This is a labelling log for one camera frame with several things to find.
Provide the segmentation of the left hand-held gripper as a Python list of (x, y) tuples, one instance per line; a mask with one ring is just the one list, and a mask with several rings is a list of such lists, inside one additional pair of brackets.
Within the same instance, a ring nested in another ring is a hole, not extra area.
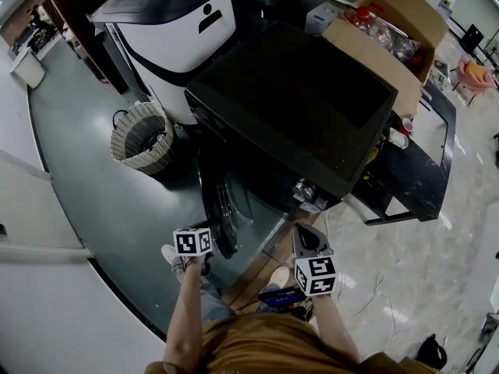
[(211, 272), (214, 242), (210, 228), (183, 228), (173, 232), (175, 253), (184, 266), (194, 258), (203, 260), (201, 273), (207, 276)]

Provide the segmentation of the washer door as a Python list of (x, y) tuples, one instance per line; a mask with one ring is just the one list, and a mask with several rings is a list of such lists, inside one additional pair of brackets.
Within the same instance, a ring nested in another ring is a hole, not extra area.
[(223, 163), (201, 148), (198, 153), (198, 177), (206, 219), (196, 226), (209, 228), (211, 239), (226, 259), (238, 252), (237, 233), (253, 223), (251, 209), (243, 213), (232, 195), (231, 178)]

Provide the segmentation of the person's left forearm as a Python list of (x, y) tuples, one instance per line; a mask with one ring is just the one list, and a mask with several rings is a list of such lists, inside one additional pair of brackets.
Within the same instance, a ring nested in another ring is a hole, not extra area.
[(184, 278), (167, 332), (164, 360), (184, 370), (194, 372), (201, 356), (201, 271), (200, 257), (186, 263)]

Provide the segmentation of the person's right forearm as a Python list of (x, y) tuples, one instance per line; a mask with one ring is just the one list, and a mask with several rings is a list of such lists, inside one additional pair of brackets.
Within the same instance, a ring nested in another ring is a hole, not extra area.
[(343, 355), (353, 365), (361, 362), (359, 350), (347, 331), (341, 315), (330, 295), (312, 297), (320, 339)]

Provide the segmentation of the black washing machine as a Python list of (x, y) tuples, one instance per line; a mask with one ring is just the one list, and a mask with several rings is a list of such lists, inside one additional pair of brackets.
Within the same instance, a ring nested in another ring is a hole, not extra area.
[(274, 23), (207, 67), (185, 95), (245, 187), (284, 213), (315, 213), (350, 193), (397, 90), (325, 37)]

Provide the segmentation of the woven laundry basket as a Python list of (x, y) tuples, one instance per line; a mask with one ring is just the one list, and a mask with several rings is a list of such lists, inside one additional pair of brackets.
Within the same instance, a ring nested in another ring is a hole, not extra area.
[(172, 162), (175, 139), (165, 110), (153, 102), (137, 102), (112, 117), (112, 159), (145, 175), (156, 175)]

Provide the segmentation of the black marble sink counter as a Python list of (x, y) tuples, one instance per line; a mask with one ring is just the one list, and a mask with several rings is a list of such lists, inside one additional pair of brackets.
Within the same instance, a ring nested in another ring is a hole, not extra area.
[(446, 121), (447, 136), (441, 166), (409, 138), (404, 150), (385, 140), (351, 191), (351, 195), (377, 215), (368, 226), (417, 219), (436, 220), (444, 202), (455, 149), (455, 106), (432, 83), (422, 98)]

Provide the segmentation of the white sink basin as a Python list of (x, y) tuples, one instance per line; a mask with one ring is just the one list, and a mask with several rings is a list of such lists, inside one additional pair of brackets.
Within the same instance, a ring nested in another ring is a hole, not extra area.
[(417, 113), (412, 120), (412, 140), (435, 162), (441, 166), (447, 136), (446, 121), (421, 99), (417, 104)]

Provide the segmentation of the white and black appliance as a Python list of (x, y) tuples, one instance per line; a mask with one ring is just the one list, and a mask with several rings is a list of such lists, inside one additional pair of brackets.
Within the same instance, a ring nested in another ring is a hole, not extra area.
[(90, 19), (169, 118), (196, 124), (184, 91), (236, 42), (232, 0), (107, 0)]

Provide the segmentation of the large cardboard box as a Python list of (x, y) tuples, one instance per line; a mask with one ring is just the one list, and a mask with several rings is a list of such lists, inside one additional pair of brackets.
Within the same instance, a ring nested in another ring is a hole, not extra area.
[(447, 34), (448, 25), (426, 0), (358, 0), (357, 3), (379, 5), (382, 19), (420, 43), (421, 60), (414, 68), (407, 68), (380, 42), (343, 17), (333, 21), (323, 36), (397, 89), (393, 111), (402, 118), (414, 118), (422, 97), (421, 89), (434, 62), (435, 50)]

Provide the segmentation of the white trash bin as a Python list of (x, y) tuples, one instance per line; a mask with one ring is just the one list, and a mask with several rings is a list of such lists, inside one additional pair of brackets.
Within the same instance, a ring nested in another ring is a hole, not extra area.
[(16, 74), (31, 89), (36, 89), (45, 77), (45, 70), (30, 48), (24, 48), (12, 62), (11, 74)]

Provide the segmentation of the clear plastic bag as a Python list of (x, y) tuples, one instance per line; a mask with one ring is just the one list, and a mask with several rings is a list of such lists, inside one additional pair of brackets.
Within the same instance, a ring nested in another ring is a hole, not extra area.
[(390, 52), (404, 65), (417, 66), (422, 61), (422, 53), (419, 51), (421, 43), (400, 34), (392, 35)]

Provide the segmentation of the pink chair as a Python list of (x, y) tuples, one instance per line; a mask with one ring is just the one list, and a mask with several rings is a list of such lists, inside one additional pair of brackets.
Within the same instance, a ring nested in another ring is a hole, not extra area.
[(459, 59), (457, 66), (453, 69), (453, 72), (455, 72), (456, 75), (457, 83), (452, 88), (452, 90), (455, 91), (459, 86), (461, 86), (463, 89), (467, 89), (472, 94), (472, 97), (470, 98), (468, 105), (470, 105), (473, 102), (475, 97), (479, 95), (484, 95), (484, 93), (487, 90), (497, 89), (497, 85), (494, 81), (492, 72), (486, 66), (481, 65), (482, 67), (484, 67), (485, 70), (483, 83), (478, 82), (474, 76), (465, 73), (465, 66), (470, 60), (475, 61), (473, 58), (471, 58), (468, 55), (463, 55)]

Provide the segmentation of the clear red-capped plastic bottle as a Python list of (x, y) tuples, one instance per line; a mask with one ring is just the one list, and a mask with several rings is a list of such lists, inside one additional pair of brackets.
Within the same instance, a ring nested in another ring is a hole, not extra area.
[(347, 8), (343, 12), (345, 19), (364, 32), (372, 40), (379, 42), (384, 48), (392, 47), (394, 38), (388, 26), (385, 25), (369, 6), (359, 6), (357, 8)]

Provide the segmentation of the yellow cushion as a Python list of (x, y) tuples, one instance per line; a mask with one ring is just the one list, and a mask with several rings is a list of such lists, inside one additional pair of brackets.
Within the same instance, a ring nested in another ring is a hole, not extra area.
[(471, 76), (474, 76), (478, 82), (483, 83), (484, 77), (484, 67), (478, 65), (475, 61), (470, 60), (465, 66), (465, 73), (468, 73)]

